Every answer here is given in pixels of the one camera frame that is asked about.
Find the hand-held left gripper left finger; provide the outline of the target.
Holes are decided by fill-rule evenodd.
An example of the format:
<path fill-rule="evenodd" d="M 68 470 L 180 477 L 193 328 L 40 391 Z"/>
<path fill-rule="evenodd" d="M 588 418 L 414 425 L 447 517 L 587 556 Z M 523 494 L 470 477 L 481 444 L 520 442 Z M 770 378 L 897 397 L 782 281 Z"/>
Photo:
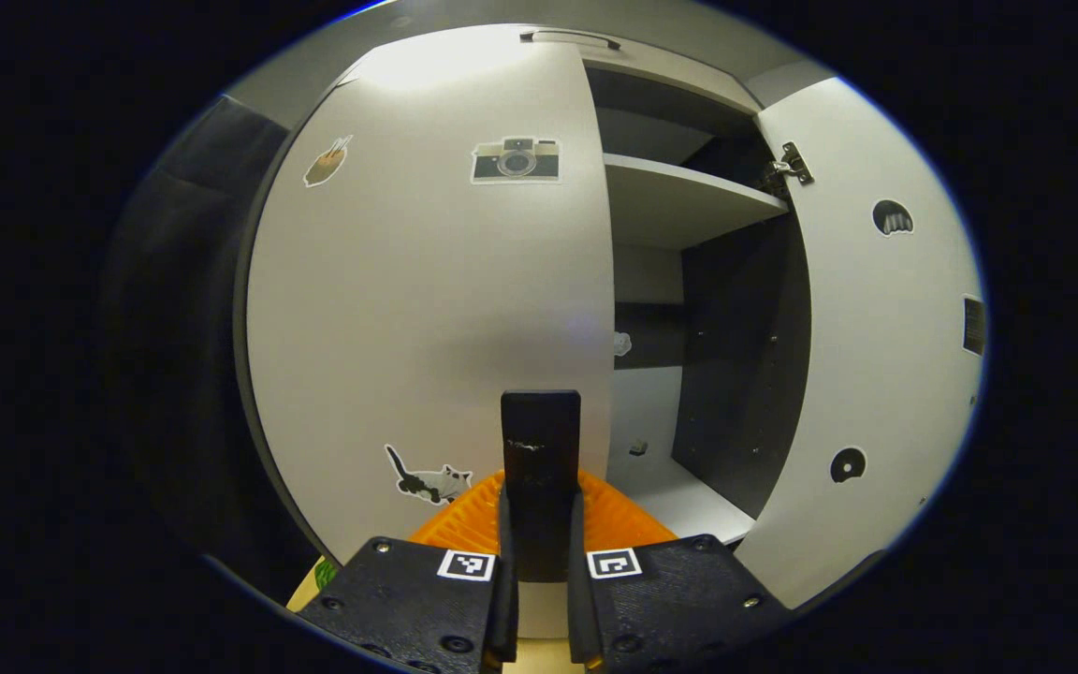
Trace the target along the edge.
<path fill-rule="evenodd" d="M 517 657 L 517 575 L 490 474 L 410 540 L 376 536 L 308 578 L 299 617 L 376 673 L 498 673 Z"/>

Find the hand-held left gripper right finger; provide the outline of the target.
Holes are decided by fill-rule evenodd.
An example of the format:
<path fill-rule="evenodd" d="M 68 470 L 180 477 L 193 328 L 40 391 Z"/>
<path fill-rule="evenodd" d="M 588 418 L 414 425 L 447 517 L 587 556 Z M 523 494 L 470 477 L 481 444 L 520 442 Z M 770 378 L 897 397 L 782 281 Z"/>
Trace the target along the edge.
<path fill-rule="evenodd" d="M 793 613 L 717 537 L 677 537 L 581 471 L 569 542 L 568 628 L 590 673 L 727 673 L 727 658 Z"/>

